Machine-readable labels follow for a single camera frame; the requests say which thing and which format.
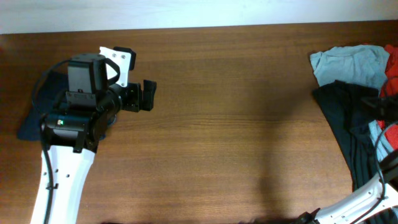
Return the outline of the black t-shirt white logo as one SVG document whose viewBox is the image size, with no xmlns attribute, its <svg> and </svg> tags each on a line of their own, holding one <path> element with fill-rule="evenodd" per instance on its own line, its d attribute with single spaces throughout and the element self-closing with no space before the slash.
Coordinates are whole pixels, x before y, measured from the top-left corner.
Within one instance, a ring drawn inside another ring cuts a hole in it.
<svg viewBox="0 0 398 224">
<path fill-rule="evenodd" d="M 313 97 L 322 110 L 343 157 L 351 172 L 353 192 L 358 190 L 377 173 L 378 161 L 385 157 L 377 155 L 381 139 L 371 140 L 368 124 L 375 120 L 362 106 L 361 98 L 378 97 L 377 89 L 335 81 L 313 91 Z M 386 209 L 361 223 L 397 223 L 397 207 Z"/>
</svg>

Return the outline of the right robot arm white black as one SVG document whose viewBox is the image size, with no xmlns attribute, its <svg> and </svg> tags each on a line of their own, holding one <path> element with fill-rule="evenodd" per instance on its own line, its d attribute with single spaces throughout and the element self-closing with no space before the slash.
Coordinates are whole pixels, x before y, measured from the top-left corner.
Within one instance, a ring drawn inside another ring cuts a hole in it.
<svg viewBox="0 0 398 224">
<path fill-rule="evenodd" d="M 378 145 L 385 131 L 397 124 L 397 94 L 361 100 L 377 119 L 391 121 L 378 136 Z M 361 223 L 379 212 L 397 207 L 397 151 L 388 154 L 381 163 L 377 156 L 375 159 L 377 173 L 370 181 L 338 203 L 312 213 L 304 212 L 292 223 Z"/>
</svg>

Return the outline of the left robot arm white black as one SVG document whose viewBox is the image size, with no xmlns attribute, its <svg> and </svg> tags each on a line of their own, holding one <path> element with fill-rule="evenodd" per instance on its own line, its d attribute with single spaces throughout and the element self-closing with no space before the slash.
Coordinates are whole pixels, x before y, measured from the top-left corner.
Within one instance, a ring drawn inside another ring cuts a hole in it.
<svg viewBox="0 0 398 224">
<path fill-rule="evenodd" d="M 100 139 L 121 110 L 154 107 L 157 84 L 130 83 L 136 53 L 100 47 L 65 60 L 68 87 L 39 121 L 41 175 L 31 223 L 75 223 L 86 176 Z"/>
</svg>

